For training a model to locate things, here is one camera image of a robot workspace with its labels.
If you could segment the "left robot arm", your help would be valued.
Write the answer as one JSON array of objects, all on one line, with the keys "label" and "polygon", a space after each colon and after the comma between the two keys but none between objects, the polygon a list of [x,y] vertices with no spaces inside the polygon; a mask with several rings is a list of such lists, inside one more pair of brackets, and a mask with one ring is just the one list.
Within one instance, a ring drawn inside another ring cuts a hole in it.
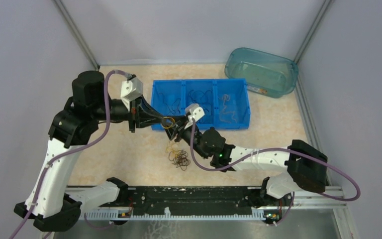
[{"label": "left robot arm", "polygon": [[52,121],[46,156],[30,196],[14,207],[17,215],[33,220],[41,232],[65,232],[80,216],[101,205],[128,202],[127,184],[114,177],[78,194],[65,192],[80,154],[96,144],[91,135],[100,122],[105,122],[103,134],[107,134],[112,122],[126,121],[134,132],[163,118],[145,101],[142,82],[121,70],[107,75],[82,72],[72,82],[72,92]]}]

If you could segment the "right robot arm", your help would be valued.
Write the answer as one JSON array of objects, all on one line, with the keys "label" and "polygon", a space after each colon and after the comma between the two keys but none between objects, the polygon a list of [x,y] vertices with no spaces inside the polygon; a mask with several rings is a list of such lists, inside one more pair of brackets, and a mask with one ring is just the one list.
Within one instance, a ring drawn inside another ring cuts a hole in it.
[{"label": "right robot arm", "polygon": [[327,156],[305,141],[294,139],[279,148],[252,149],[228,144],[215,128],[200,132],[186,117],[162,121],[170,140],[184,140],[196,166],[205,171],[275,171],[263,180],[261,201],[273,205],[283,196],[299,190],[322,194],[326,188]]}]

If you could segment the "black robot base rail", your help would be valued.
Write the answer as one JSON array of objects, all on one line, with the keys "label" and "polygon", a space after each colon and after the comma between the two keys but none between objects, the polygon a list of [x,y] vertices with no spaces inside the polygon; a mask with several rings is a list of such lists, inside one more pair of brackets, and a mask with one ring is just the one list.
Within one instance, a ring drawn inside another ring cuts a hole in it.
[{"label": "black robot base rail", "polygon": [[103,206],[131,207],[134,216],[160,216],[166,208],[172,216],[249,216],[260,207],[286,207],[290,199],[291,194],[274,198],[260,186],[136,186]]}]

